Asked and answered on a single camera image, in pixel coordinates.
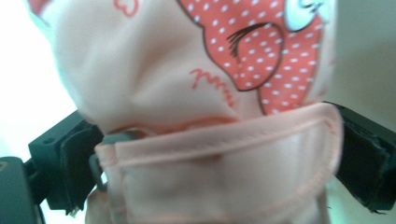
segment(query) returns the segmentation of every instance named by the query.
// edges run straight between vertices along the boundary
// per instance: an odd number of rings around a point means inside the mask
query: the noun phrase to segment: cloth
[[[147,136],[97,147],[109,192],[91,196],[88,222],[324,223],[327,177],[313,172],[333,172],[340,145],[341,121],[319,103],[333,68],[335,0],[29,3],[79,113],[104,134]],[[222,138],[238,141],[211,147]],[[312,194],[300,192],[312,181]]]

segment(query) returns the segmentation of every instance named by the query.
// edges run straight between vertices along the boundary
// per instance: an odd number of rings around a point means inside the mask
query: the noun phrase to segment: white background
[[[339,1],[337,67],[328,100],[396,131],[396,1]],[[45,37],[22,1],[0,2],[0,157],[30,158],[27,144],[75,110]],[[334,179],[329,211],[336,224],[396,223],[396,209],[372,215]],[[50,211],[49,224],[82,224],[84,214]]]

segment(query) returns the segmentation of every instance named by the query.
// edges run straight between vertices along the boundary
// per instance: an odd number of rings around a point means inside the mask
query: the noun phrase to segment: polka dot fabric
[[[204,29],[206,51],[240,91],[257,90],[266,115],[299,107],[314,81],[319,15],[299,31],[284,22],[285,0],[179,0]]]

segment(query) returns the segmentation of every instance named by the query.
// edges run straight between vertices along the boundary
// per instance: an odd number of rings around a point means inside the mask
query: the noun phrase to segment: cartoon eye
[[[290,31],[304,29],[319,13],[327,22],[330,17],[328,0],[286,0],[285,23]]]

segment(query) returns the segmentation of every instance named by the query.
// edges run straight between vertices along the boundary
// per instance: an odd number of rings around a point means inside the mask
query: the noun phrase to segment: red squiggle stitching
[[[233,96],[231,95],[230,90],[227,87],[227,84],[221,81],[219,77],[213,77],[210,73],[204,72],[202,69],[197,68],[190,71],[190,74],[195,74],[195,82],[192,85],[193,89],[198,87],[198,82],[201,78],[205,78],[209,84],[212,84],[216,87],[216,90],[222,89],[222,93],[225,96],[225,100],[229,107],[233,107]]]
[[[134,8],[132,11],[129,10],[127,4],[123,3],[123,0],[113,0],[113,5],[116,9],[121,10],[126,17],[132,18],[139,9],[139,0],[134,0]]]

